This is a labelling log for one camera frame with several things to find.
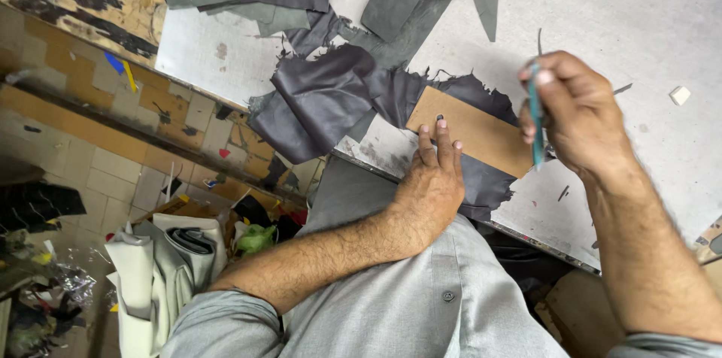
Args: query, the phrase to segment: fingernail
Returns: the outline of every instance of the fingernail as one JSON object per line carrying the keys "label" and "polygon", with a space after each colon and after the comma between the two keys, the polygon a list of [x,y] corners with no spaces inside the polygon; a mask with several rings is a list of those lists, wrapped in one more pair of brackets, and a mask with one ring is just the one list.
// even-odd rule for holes
{"label": "fingernail", "polygon": [[554,79],[554,73],[552,73],[551,70],[543,69],[539,70],[539,73],[537,73],[537,78],[535,80],[539,86],[544,86],[545,84],[553,82]]}

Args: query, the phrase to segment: green plastic bag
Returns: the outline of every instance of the green plastic bag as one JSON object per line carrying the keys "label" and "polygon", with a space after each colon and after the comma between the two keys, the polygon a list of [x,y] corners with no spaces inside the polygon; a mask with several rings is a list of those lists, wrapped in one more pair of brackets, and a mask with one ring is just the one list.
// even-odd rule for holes
{"label": "green plastic bag", "polygon": [[244,251],[243,257],[266,250],[274,245],[276,226],[264,228],[258,224],[250,224],[246,233],[235,244],[236,250]]}

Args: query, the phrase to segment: man's left arm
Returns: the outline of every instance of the man's left arm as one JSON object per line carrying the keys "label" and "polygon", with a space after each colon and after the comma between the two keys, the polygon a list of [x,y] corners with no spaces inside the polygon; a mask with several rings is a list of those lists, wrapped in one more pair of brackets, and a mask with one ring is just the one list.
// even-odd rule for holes
{"label": "man's left arm", "polygon": [[[163,356],[190,350],[194,356],[231,356],[234,349],[248,346],[244,340],[253,343],[252,352],[244,349],[244,356],[273,355],[282,348],[275,315],[329,283],[429,247],[454,220],[464,199],[461,142],[452,145],[445,120],[439,121],[437,131],[438,153],[429,128],[422,126],[411,168],[381,213],[286,241],[228,266],[209,293],[184,308]],[[229,328],[237,335],[224,335]],[[244,336],[248,331],[257,334]],[[198,343],[201,333],[208,337],[203,347]]]}

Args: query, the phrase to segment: man's left hand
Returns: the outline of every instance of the man's left hand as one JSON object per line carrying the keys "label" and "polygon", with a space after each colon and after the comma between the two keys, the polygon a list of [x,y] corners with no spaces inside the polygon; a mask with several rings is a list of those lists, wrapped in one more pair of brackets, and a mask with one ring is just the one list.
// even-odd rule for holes
{"label": "man's left hand", "polygon": [[451,224],[464,200],[461,177],[461,141],[452,145],[446,120],[437,122],[434,150],[429,127],[419,130],[419,149],[391,205],[381,219],[387,239],[393,243],[397,258],[423,252]]}

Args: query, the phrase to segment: white work table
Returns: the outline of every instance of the white work table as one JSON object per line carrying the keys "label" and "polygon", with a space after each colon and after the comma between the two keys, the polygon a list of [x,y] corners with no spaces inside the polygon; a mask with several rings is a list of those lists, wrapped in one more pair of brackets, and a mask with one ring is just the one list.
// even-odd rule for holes
{"label": "white work table", "polygon": [[[331,0],[359,25],[368,0]],[[517,69],[536,54],[537,29],[546,52],[564,49],[606,76],[637,156],[651,174],[688,244],[722,214],[722,0],[499,0],[497,40],[489,42],[472,0],[453,0],[410,63],[430,75],[474,73],[510,96],[518,113],[524,92]],[[280,37],[258,39],[251,21],[194,9],[168,11],[156,69],[241,106],[273,91]],[[225,45],[219,52],[219,46]],[[676,106],[668,94],[686,86]],[[379,116],[357,143],[334,152],[388,177],[401,178],[416,136]],[[557,201],[566,186],[569,195]],[[559,161],[513,183],[514,196],[492,212],[493,224],[531,243],[600,269],[596,235],[578,178]]]}

